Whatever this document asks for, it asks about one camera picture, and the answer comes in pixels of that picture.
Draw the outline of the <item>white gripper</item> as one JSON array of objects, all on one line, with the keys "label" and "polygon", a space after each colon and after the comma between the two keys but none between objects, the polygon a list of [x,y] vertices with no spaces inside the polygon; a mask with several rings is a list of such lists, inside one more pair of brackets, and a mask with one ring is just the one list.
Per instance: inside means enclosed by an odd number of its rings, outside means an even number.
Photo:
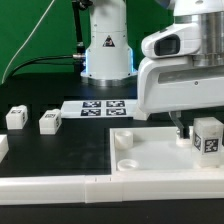
[{"label": "white gripper", "polygon": [[143,113],[170,112],[180,139],[190,138],[180,111],[217,106],[224,106],[224,66],[197,68],[190,56],[141,61],[137,107]]}]

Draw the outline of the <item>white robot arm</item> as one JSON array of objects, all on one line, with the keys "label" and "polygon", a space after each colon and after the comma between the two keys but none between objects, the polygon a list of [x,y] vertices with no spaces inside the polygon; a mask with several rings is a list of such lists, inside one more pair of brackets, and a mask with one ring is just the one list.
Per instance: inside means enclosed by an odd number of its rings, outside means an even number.
[{"label": "white robot arm", "polygon": [[155,0],[173,11],[174,23],[145,37],[144,59],[133,69],[127,44],[126,4],[87,0],[91,44],[85,81],[116,85],[137,77],[136,120],[167,112],[185,138],[181,111],[224,105],[224,0]]}]

